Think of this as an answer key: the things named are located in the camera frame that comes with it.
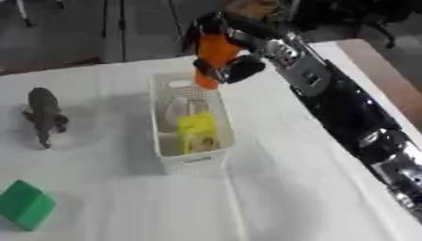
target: table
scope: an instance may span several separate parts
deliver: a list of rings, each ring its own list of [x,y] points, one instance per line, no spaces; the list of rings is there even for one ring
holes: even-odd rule
[[[422,136],[335,42],[315,45]],[[155,157],[147,81],[189,72],[193,57],[31,72],[0,78],[0,189],[23,179],[57,207],[33,233],[0,222],[1,240],[414,240],[422,227],[300,105],[267,67],[220,89],[237,146],[214,174],[163,175]],[[20,116],[44,86],[71,119],[39,151]]]

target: yellow object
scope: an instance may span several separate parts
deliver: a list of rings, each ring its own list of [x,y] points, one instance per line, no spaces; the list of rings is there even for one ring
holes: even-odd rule
[[[218,148],[217,123],[211,113],[180,117],[177,131],[184,154],[209,152]]]

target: gray dinosaur figure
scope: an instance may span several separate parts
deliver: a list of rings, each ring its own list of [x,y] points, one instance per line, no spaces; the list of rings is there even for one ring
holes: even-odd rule
[[[47,88],[34,88],[28,94],[29,107],[32,112],[24,111],[28,121],[34,123],[40,144],[48,149],[51,147],[50,130],[56,127],[59,133],[66,132],[69,119],[61,114],[55,95]]]

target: chair leg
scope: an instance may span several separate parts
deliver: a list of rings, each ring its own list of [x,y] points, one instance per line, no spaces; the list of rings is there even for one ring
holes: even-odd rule
[[[101,35],[103,38],[107,36],[107,14],[108,14],[108,0],[104,0],[103,2],[103,31]]]
[[[59,7],[60,9],[64,9],[63,0],[56,0],[56,2],[57,2],[58,7]]]
[[[21,18],[22,20],[24,20],[24,23],[26,24],[26,26],[28,27],[33,26],[33,24],[28,18],[28,15],[26,14],[26,9],[24,8],[24,0],[16,0],[16,2],[18,4],[18,10],[19,10],[19,13],[21,14]]]

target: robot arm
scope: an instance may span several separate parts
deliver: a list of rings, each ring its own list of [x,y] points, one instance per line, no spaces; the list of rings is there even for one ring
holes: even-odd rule
[[[279,32],[241,16],[207,14],[190,27],[186,45],[207,29],[250,53],[221,68],[199,58],[194,62],[198,70],[231,84],[262,71],[260,59],[268,59],[327,132],[422,222],[422,152],[369,94],[287,28]]]

